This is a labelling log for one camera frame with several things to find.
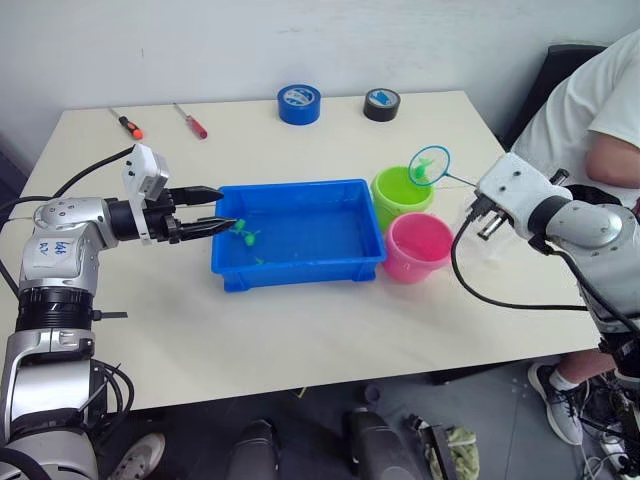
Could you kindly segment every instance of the wire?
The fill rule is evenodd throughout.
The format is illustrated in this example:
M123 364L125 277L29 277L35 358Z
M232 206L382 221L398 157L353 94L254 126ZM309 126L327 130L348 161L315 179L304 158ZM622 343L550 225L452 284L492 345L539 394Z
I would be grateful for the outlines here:
M605 300L602 297L600 292L598 292L595 289L593 284L580 271L580 269L578 268L578 266L573 261L573 259L569 256L568 253L560 250L553 250L551 252L551 255L555 255L557 257L562 258L567 264L567 266L569 267L569 270L571 270L571 273L575 275L580 286L584 288L585 291L589 295L591 295L596 302L602 305L602 307L605 310L607 310L611 314L611 316L613 316L616 320L619 320L620 322L624 323L625 327L627 327L631 332L635 333L636 336L640 337L640 328L638 328L638 326L635 323L633 323L629 318L627 318L620 310L618 310L616 307L611 305L611 303L609 303L607 300Z
M9 288L11 289L15 297L18 298L19 296L18 284L11 277L9 270L7 270L7 267L5 266L2 260L0 260L0 274L2 274L2 278L4 278L4 281L7 282L7 285L9 285Z
M3 210L6 210L9 207L15 207L19 203L46 202L46 201L51 200L52 198L53 197L45 197L45 196L42 196L42 195L32 195L32 196L29 196L29 197L15 198L13 200L10 200L10 201L5 202L2 205L0 205L0 212L3 211Z
M51 480L49 474L33 458L18 450L0 448L0 462L16 467L29 480Z
M503 308L512 308L515 310L569 310L569 311L576 311L576 312L588 311L587 307L583 305L526 305L526 304L518 304L518 303L506 303L506 302L501 302L499 300L494 300L492 298L489 298L477 292L476 290L474 290L462 277L462 273L460 273L460 267L458 266L458 258L457 258L458 243L460 243L462 234L467 229L470 223L471 223L471 218L467 217L464 223L462 224L462 226L460 227L460 230L458 230L458 233L456 234L456 238L454 239L453 245L451 246L451 266L453 267L453 273L455 274L460 284L471 295L491 305L495 305L497 307L503 307Z
M120 390L120 386L116 379L113 378L113 374L106 368L104 369L104 376L113 390L113 395L116 397L116 413L120 414L122 412L122 390Z
M609 435L611 435L613 437L621 438L625 442L630 442L630 443L635 443L636 445L640 445L640 441L638 441L638 440L636 440L634 438L628 437L624 433L620 433L620 432L616 432L615 430L611 430L610 428L607 428L604 425L600 425L600 424L598 424L596 422L593 422L593 421L589 420L588 418L580 417L579 420L582 423L585 423L585 424L589 425L590 427L593 427L593 428L595 428L597 430L600 430L601 432L608 433Z
M592 391L591 391L591 393L589 394L589 396L587 397L587 399L586 399L586 400L585 400L585 402L584 402L583 408L582 408L582 410L580 411L580 416L579 416L579 418L583 416L583 413L584 413L584 411L586 410L587 405L588 405L588 404L589 404L589 402L592 400L592 398L595 396L595 393L596 393L597 391L606 391L606 392L609 392L609 394L611 395L611 394L612 394L612 388L613 388L613 387L609 386L608 384L607 384L606 386L592 385L592 386L591 386ZM611 422L612 422L612 420L610 420L610 419L604 419L604 420L603 420L602 418L598 419L598 421L599 421L601 424L604 424L604 425L609 425L609 424L611 424ZM590 427L590 426L589 426L589 425L587 425L586 423L582 422L582 428L583 428L583 430L585 431L585 433L586 433L587 435L589 435L592 439L594 439L594 440L595 440L595 441L597 441L597 442L604 442L604 443L608 443L608 444L613 445L613 444L618 444L618 443L620 443L620 442L622 441L622 439L621 439L621 438L619 438L619 437L614 437L614 441L607 440L607 438L605 438L605 437L602 435L603 433L606 433L606 432L600 432L600 430L595 429L595 430L597 430L598 432L600 432L600 433L601 433L601 435L595 435L594 433L592 433L591 431L589 431L589 429L587 429L587 427Z
M602 469L604 468L604 464L607 460L612 461L613 457L625 457L626 455L622 452L614 452L610 453L602 458L600 457L587 457L587 454L584 451L584 447L580 445L580 450L582 450L582 458L585 459L584 468L582 470L582 480L596 480L600 473L602 473ZM596 460L597 463L595 466L591 467L590 462Z
M60 187L58 189L58 191L53 194L53 197L54 198L58 198L58 197L64 195L64 193L67 190L69 190L76 182L78 182L78 180L86 177L87 175L89 175L94 170L97 170L100 167L104 167L105 165L113 163L116 160L120 160L122 157L126 157L127 155L129 155L133 151L134 146L133 147L129 147L129 148L125 149L125 150L122 150L121 152L118 152L115 155L111 155L110 157L105 158L104 160L100 160L99 162L96 162L93 165L85 168L81 172L77 173L67 183L65 183L62 187Z
M468 182L468 181L466 181L466 180L464 180L464 179L462 179L460 177L456 177L455 175L451 175L449 172L445 173L444 176L445 177L449 177L449 178L453 178L454 180L458 180L459 182L462 182L462 183L466 183L470 187L475 187L476 186L475 183L471 183L471 182Z
M120 424L124 421L124 419L127 417L129 412L131 411L131 407L133 406L133 399L135 396L135 388L133 386L133 382L131 381L131 379L122 370L120 370L119 367L114 367L112 365L109 365L108 363L101 362L99 360L94 360L94 361L98 365L102 366L102 368L105 371L108 371L112 375L116 375L120 377L122 381L125 383L125 385L127 386L127 391L128 391L127 403L125 404L124 408L122 408L122 411L116 413L116 416L113 419L113 421L104 429L104 431L100 432L97 435L97 442L101 445L104 445L104 443L108 440L108 438L113 434L115 429L118 428L118 426L120 426Z

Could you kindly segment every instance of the white wall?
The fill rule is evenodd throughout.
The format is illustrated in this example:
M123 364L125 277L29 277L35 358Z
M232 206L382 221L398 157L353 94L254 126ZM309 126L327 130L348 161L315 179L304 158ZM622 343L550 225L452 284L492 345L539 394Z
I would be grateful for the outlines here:
M638 0L0 2L0 148L30 170L62 110L464 89L499 131L546 47L608 44Z

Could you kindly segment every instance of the sock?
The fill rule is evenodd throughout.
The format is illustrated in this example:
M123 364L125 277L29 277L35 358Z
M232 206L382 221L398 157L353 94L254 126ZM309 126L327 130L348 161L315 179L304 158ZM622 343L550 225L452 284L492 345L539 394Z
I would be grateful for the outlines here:
M553 373L549 376L549 383L556 390L573 390L574 388L580 386L579 383L571 383L569 380L565 379L556 368Z

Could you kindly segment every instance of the red screwdriver handle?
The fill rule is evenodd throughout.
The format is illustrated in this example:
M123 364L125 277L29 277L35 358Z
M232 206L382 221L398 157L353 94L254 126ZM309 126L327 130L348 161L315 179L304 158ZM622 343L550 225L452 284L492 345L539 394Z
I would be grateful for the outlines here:
M142 130L140 130L140 128L135 123L130 122L129 119L124 115L118 117L118 121L120 122L120 125L122 125L133 138L135 138L136 140L142 140Z
M187 120L187 125L189 125L191 130L193 130L196 135L198 135L200 138L203 138L203 139L207 138L207 135L208 135L207 131L204 129L202 125L200 125L200 122L198 122L191 115L187 115L186 120Z

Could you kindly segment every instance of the white t-shirt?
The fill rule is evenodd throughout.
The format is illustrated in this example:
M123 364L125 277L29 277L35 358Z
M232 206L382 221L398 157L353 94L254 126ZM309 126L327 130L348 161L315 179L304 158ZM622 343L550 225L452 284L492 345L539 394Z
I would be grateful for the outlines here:
M512 150L547 176L569 171L565 185L588 185L633 208L640 189L591 180L586 155L594 133L640 148L640 30L623 37L558 85Z

